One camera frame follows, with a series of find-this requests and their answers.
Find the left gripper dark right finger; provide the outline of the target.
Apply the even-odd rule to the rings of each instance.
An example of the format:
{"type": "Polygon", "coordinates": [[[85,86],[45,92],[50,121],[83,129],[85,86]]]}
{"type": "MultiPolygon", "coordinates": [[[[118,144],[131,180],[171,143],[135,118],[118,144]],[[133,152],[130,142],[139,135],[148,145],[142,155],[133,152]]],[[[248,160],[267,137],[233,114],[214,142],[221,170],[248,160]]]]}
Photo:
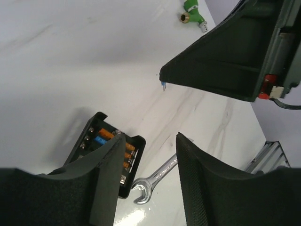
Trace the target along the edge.
{"type": "Polygon", "coordinates": [[[236,169],[176,136],[176,155],[186,224],[189,226],[258,226],[263,215],[251,186],[255,175],[236,169]]]}

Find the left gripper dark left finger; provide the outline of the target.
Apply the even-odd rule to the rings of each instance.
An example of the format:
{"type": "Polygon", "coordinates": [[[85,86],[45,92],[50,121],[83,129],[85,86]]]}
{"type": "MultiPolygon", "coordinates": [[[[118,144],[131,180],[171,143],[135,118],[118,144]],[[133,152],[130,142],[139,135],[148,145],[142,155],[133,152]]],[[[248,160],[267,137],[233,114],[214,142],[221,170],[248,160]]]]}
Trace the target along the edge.
{"type": "MultiPolygon", "coordinates": [[[[125,147],[124,135],[114,137],[110,149],[116,160],[125,147]]],[[[112,224],[114,222],[121,170],[109,172],[109,160],[100,157],[79,160],[53,170],[48,177],[59,183],[51,201],[48,224],[112,224]]]]}

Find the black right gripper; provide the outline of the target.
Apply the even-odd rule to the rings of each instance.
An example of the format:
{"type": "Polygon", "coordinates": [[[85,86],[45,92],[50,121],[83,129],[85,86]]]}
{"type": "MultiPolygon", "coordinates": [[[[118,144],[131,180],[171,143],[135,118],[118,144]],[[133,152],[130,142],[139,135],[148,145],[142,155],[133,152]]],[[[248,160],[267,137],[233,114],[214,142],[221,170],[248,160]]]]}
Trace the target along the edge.
{"type": "Polygon", "coordinates": [[[301,2],[241,0],[166,63],[159,79],[252,102],[284,98],[301,81],[301,2]]]}

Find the black fuse box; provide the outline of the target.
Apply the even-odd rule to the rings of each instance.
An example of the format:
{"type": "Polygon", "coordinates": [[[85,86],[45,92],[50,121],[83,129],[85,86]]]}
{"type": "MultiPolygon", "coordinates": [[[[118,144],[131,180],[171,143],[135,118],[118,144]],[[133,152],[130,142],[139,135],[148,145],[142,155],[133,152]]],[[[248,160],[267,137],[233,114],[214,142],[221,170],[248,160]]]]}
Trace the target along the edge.
{"type": "Polygon", "coordinates": [[[134,181],[140,160],[142,158],[146,140],[140,135],[131,137],[127,134],[124,134],[125,147],[119,150],[119,152],[123,152],[123,157],[120,157],[121,154],[118,154],[118,157],[115,160],[112,156],[113,151],[110,150],[114,146],[114,142],[116,141],[114,137],[112,139],[104,138],[105,140],[107,140],[107,143],[105,145],[100,145],[94,141],[94,138],[96,136],[100,136],[98,134],[98,131],[102,128],[108,130],[115,136],[117,134],[123,133],[118,128],[105,122],[106,118],[106,114],[97,112],[94,116],[92,116],[92,118],[88,120],[73,149],[71,150],[71,153],[67,157],[64,165],[79,160],[83,157],[92,159],[93,157],[96,157],[96,154],[94,153],[96,152],[98,155],[100,155],[100,157],[109,160],[109,172],[105,176],[106,178],[112,175],[114,170],[121,170],[119,197],[126,199],[129,196],[132,183],[134,181]],[[126,151],[126,143],[129,143],[136,148],[133,155],[126,151]]]}

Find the blue blade fuse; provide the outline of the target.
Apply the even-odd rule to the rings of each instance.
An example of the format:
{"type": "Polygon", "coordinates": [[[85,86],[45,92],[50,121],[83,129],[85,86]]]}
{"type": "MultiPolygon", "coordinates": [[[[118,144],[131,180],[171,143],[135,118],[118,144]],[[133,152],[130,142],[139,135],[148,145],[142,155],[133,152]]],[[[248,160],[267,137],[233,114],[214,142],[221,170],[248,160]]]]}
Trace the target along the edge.
{"type": "Polygon", "coordinates": [[[163,88],[163,91],[165,91],[166,90],[166,82],[161,82],[161,86],[162,86],[162,88],[163,88]]]}
{"type": "Polygon", "coordinates": [[[96,136],[94,138],[94,141],[97,142],[100,145],[105,145],[107,143],[107,140],[105,140],[104,138],[102,138],[100,136],[96,136]]]}

